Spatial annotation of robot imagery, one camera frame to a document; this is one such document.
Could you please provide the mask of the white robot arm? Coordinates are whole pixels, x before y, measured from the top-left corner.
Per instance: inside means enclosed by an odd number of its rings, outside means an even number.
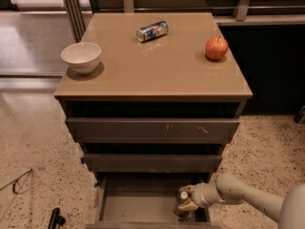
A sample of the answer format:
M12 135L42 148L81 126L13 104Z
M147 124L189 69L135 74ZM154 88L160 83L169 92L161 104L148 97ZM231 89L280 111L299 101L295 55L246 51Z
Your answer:
M218 204L247 202L277 223L278 229L305 229L305 184L298 184L285 198L256 189L230 174L221 174L215 182L181 187L178 212Z

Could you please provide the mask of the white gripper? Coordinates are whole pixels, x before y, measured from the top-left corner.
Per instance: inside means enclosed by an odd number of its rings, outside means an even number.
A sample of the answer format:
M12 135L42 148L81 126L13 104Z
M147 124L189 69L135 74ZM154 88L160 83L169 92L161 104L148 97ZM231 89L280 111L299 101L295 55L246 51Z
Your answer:
M195 211L198 207L211 206L222 201L214 183L202 182L194 186L190 184L181 187L179 192L192 193L192 199L188 198L178 205L178 209L181 211Z

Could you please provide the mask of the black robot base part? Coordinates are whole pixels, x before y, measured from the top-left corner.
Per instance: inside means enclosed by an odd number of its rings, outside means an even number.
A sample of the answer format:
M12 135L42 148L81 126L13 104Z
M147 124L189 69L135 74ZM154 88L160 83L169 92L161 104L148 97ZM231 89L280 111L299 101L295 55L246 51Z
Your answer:
M57 226L63 226L65 223L65 218L60 215L60 209L58 207L54 208L51 213L48 229L56 229Z

